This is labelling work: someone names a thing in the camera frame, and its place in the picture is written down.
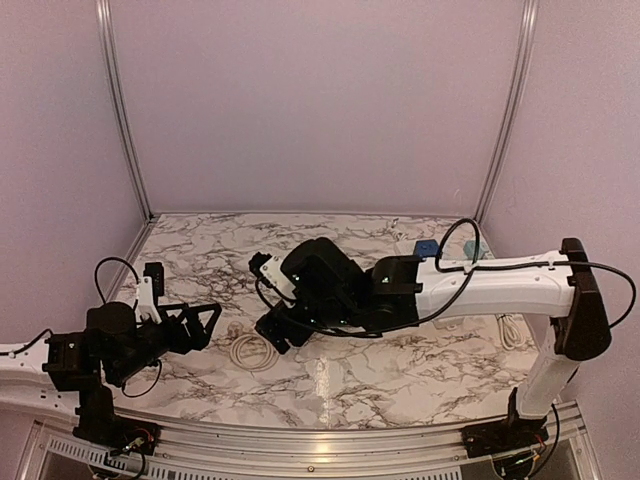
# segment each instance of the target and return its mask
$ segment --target marble table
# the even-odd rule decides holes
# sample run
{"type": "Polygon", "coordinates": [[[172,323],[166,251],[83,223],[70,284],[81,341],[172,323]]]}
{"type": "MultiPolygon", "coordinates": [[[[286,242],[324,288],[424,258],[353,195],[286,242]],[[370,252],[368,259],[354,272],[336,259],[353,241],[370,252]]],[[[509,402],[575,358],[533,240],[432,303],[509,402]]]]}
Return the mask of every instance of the marble table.
{"type": "MultiPolygon", "coordinates": [[[[527,342],[513,351],[502,348],[495,317],[473,316],[452,329],[424,324],[375,340],[316,334],[263,372],[242,370],[229,357],[233,340],[252,332],[266,312],[248,270],[257,251],[286,255],[306,239],[326,236],[368,268],[384,256],[407,253],[415,240],[441,238],[451,223],[369,215],[163,215],[136,269],[164,263],[161,303],[217,301],[223,313],[208,348],[166,355],[152,393],[129,399],[114,391],[116,406],[206,422],[313,429],[405,427],[505,413],[509,393],[537,355],[521,317],[516,319],[527,342]]],[[[445,256],[464,258],[469,238],[470,229],[458,230],[445,256]]],[[[131,302],[132,283],[118,298],[131,302]]],[[[248,355],[263,348],[250,344],[248,355]]],[[[156,373],[145,369],[127,392],[146,390],[156,373]]]]}

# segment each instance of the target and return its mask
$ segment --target vent grille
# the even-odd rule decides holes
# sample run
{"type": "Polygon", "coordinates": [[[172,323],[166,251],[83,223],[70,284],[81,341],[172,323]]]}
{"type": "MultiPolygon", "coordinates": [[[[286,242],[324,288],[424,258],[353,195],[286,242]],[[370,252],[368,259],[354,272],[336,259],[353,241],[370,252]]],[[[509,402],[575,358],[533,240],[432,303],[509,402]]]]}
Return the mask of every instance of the vent grille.
{"type": "MultiPolygon", "coordinates": [[[[100,467],[113,472],[137,473],[140,468],[140,461],[135,457],[109,457],[106,447],[100,447],[89,443],[82,443],[73,438],[51,436],[48,451],[74,459],[81,463],[100,467]]],[[[274,477],[260,475],[225,475],[224,473],[203,471],[182,466],[166,465],[169,460],[162,460],[159,463],[154,457],[147,458],[147,472],[143,476],[152,480],[273,480],[274,477]]],[[[310,474],[305,475],[305,479],[313,479],[310,474]]],[[[373,480],[463,480],[460,467],[451,467],[440,470],[431,470],[419,473],[412,473],[406,476],[387,475],[376,477],[360,477],[361,479],[373,480]]]]}

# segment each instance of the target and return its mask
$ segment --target blue object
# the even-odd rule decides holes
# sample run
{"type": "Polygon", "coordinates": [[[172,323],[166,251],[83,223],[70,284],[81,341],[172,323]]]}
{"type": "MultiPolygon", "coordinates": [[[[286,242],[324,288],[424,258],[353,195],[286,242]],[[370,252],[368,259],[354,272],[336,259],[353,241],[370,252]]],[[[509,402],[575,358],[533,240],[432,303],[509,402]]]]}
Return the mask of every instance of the blue object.
{"type": "MultiPolygon", "coordinates": [[[[475,240],[467,240],[467,243],[464,244],[464,254],[467,256],[469,260],[473,258],[473,249],[476,246],[475,240]]],[[[480,250],[478,253],[478,260],[482,260],[489,253],[489,247],[486,243],[480,242],[480,250]]]]}
{"type": "Polygon", "coordinates": [[[413,254],[420,258],[435,257],[440,246],[436,240],[418,240],[413,247],[413,254]]]}

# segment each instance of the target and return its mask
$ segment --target gray veining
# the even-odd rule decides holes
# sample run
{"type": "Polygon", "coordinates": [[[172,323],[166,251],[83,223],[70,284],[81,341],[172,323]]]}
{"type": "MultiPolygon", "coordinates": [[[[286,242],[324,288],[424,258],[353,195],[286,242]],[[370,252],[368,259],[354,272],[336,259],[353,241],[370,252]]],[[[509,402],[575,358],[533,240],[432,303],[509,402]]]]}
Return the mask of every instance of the gray veining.
{"type": "MultiPolygon", "coordinates": [[[[258,250],[286,255],[300,242],[332,239],[363,268],[407,252],[413,241],[439,239],[451,220],[369,215],[163,215],[136,261],[162,261],[163,302],[217,301],[223,314],[210,346],[187,356],[166,355],[159,384],[141,398],[116,392],[116,405],[210,422],[300,428],[379,428],[424,425],[505,413],[507,397],[530,369],[537,350],[505,351],[492,316],[466,317],[453,329],[432,324],[385,335],[346,339],[314,335],[264,372],[247,372],[229,359],[232,341],[253,330],[266,311],[253,290],[248,261],[258,250]]],[[[446,251],[463,256],[470,229],[460,229],[446,251]]],[[[125,285],[119,299],[131,301],[125,285]]],[[[259,344],[247,354],[260,354],[259,344]]],[[[145,390],[146,369],[127,392],[145,390]]]]}

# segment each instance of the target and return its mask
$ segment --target black and white robotic arm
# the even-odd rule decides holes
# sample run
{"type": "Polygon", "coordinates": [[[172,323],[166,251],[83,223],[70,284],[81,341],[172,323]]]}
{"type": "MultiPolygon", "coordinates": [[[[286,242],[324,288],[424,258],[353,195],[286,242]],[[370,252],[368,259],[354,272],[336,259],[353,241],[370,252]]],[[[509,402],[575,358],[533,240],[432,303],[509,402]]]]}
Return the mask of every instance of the black and white robotic arm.
{"type": "Polygon", "coordinates": [[[445,261],[395,256],[363,271],[329,239],[306,241],[285,258],[257,254],[250,269],[269,312],[256,330],[284,354],[314,333],[372,338],[437,318],[529,313],[550,317],[546,339],[526,381],[512,392],[505,420],[467,427],[470,457],[548,438],[554,399],[581,362],[602,354],[610,327],[579,240],[524,258],[445,261]],[[281,300],[273,305],[263,285],[281,300]]]}
{"type": "Polygon", "coordinates": [[[163,295],[162,264],[149,263],[137,285],[135,310],[106,302],[89,309],[82,332],[0,345],[0,405],[65,418],[77,424],[76,437],[116,454],[153,453],[159,427],[116,415],[103,372],[106,383],[122,388],[143,368],[159,366],[167,352],[202,350],[222,312],[217,303],[159,305],[163,295]],[[207,312],[211,315],[203,325],[199,315],[207,312]]]}

